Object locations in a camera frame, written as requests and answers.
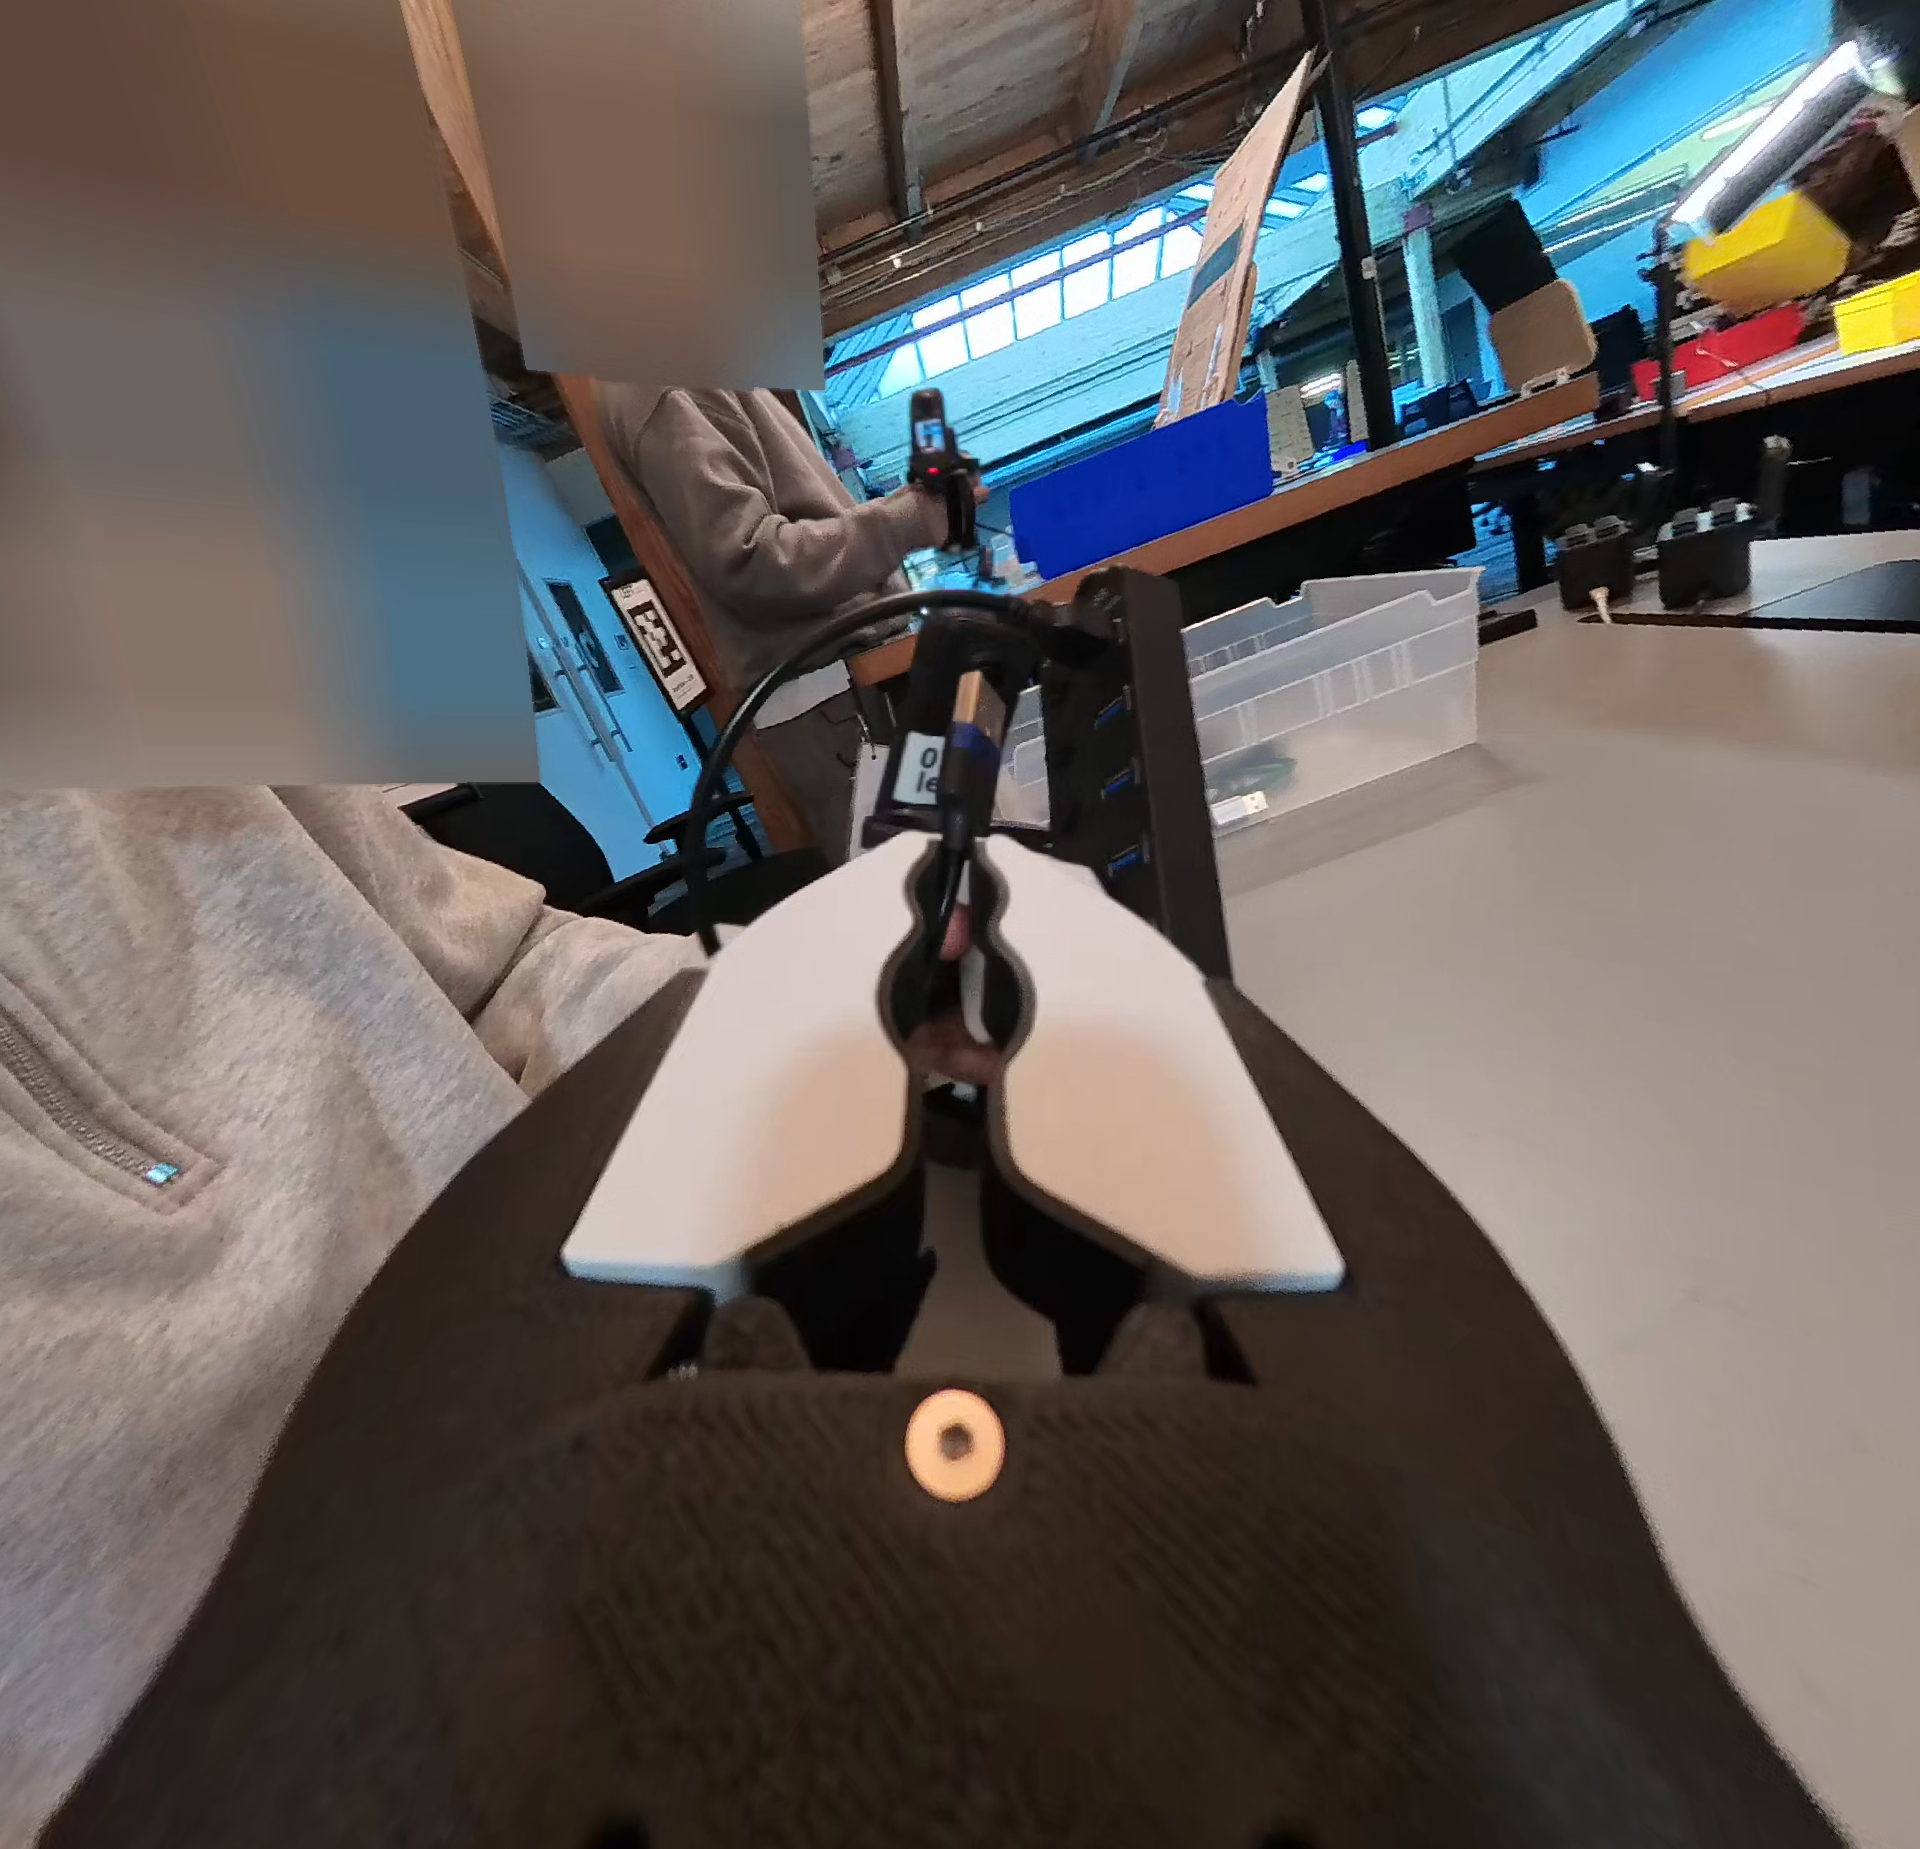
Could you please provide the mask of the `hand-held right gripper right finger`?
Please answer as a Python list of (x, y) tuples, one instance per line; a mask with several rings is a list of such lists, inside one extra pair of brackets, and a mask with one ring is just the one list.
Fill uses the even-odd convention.
[(1344, 1263), (1200, 970), (1081, 865), (1014, 841), (976, 931), (1019, 1019), (987, 1110), (998, 1174), (1203, 1293), (1329, 1293)]

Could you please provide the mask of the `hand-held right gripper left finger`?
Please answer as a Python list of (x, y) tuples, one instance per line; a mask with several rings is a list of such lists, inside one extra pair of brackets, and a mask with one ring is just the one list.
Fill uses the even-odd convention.
[(923, 1203), (923, 1084), (886, 998), (923, 873), (923, 838), (896, 835), (719, 945), (563, 1239), (569, 1278), (730, 1295)]

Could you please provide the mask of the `black USB hub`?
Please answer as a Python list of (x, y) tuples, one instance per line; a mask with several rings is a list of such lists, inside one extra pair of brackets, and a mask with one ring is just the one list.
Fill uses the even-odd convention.
[(1043, 632), (1049, 853), (1203, 978), (1233, 976), (1178, 593), (1114, 567)]

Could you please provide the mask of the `person's left forearm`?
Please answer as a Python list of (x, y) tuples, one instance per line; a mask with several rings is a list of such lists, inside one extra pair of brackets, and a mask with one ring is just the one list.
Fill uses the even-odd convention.
[(492, 1064), (533, 1096), (704, 963), (687, 937), (542, 909), (470, 1026)]

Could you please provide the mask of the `black white tag poster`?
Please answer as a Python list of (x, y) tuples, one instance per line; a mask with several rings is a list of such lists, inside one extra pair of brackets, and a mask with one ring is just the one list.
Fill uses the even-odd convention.
[(666, 704), (687, 716), (707, 702), (709, 686), (662, 596), (644, 577), (603, 579), (603, 594), (635, 645)]

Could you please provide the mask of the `blue plastic bin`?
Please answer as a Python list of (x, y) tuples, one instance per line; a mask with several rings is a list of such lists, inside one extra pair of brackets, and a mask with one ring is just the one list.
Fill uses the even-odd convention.
[(1014, 486), (1017, 560), (1061, 579), (1255, 505), (1273, 483), (1265, 396), (1224, 401)]

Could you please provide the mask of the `clear plastic bin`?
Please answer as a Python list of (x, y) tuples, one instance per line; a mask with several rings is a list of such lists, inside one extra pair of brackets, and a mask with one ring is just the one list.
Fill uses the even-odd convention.
[(1216, 838), (1477, 740), (1480, 571), (1310, 579), (1183, 631)]

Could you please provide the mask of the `wooden table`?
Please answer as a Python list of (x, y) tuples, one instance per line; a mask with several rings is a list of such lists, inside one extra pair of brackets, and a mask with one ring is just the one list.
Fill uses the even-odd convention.
[(1373, 573), (1361, 560), (1380, 537), (1423, 534), (1413, 556), (1440, 558), (1453, 518), (1469, 510), (1469, 473), (1494, 451), (1592, 415), (1595, 398), (1595, 374), (1582, 373), (1124, 548), (1096, 571), (1130, 567), (1166, 579), (1180, 617), (1197, 623), (1261, 596), (1284, 601), (1310, 579)]

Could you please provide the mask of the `person's grey sweatshirt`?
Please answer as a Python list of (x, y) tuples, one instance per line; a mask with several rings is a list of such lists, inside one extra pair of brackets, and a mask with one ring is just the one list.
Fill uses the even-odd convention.
[(542, 909), (379, 787), (3, 789), (3, 1845), (179, 1641), (348, 1309), (533, 1098), (470, 1019)]

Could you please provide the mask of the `cardboard sheet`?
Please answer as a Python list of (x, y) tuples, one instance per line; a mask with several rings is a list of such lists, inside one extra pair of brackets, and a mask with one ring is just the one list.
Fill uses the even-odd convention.
[(1307, 49), (1213, 178), (1197, 265), (1169, 350), (1155, 427), (1203, 415), (1235, 396), (1255, 302), (1255, 245), (1303, 107), (1325, 67)]

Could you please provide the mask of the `tan board stand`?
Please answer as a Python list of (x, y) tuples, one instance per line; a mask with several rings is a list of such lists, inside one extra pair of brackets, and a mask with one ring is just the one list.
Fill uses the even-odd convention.
[(1569, 280), (1554, 278), (1488, 317), (1504, 390), (1533, 396), (1595, 364), (1595, 332)]

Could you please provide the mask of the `red plastic bin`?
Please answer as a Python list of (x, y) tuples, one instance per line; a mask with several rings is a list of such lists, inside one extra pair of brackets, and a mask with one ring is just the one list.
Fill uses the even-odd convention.
[(1675, 339), (1668, 350), (1668, 394), (1685, 396), (1786, 354), (1798, 344), (1805, 324), (1805, 308), (1788, 302), (1730, 326)]

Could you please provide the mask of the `white strip lamp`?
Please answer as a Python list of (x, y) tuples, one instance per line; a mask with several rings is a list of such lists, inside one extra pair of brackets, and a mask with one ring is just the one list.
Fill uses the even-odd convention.
[(1733, 230), (1846, 130), (1860, 111), (1872, 108), (1874, 99), (1872, 63), (1860, 40), (1837, 44), (1668, 209), (1664, 239)]

